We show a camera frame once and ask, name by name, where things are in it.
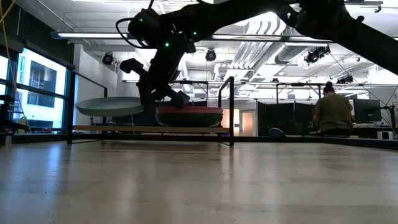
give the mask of wooden rail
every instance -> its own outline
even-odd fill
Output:
[[[79,131],[140,131],[152,133],[229,133],[228,128],[139,127],[139,126],[73,126]]]

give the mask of person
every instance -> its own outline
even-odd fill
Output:
[[[337,95],[331,82],[326,83],[323,96],[315,106],[315,126],[322,136],[349,136],[353,128],[353,107],[348,99]]]

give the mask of olive green shirt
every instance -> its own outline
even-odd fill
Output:
[[[318,100],[314,115],[319,117],[320,129],[352,129],[351,111],[348,99],[341,95],[325,95]]]

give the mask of wooden floor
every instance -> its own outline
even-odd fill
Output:
[[[90,142],[0,150],[0,223],[398,223],[398,153]]]

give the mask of ceiling duct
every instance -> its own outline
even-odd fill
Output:
[[[297,30],[292,27],[287,27],[285,31],[283,31],[282,35],[300,35]],[[275,63],[285,64],[290,63],[296,56],[301,54],[308,46],[300,44],[299,46],[295,46],[294,44],[286,45],[280,51],[280,53],[275,57]]]
[[[306,46],[288,46],[286,45],[280,53],[275,57],[275,63],[287,65],[299,54],[301,54]]]
[[[280,34],[286,25],[274,14],[267,12],[249,20],[247,34]],[[231,64],[233,68],[252,68],[257,60],[266,52],[270,43],[242,42]]]

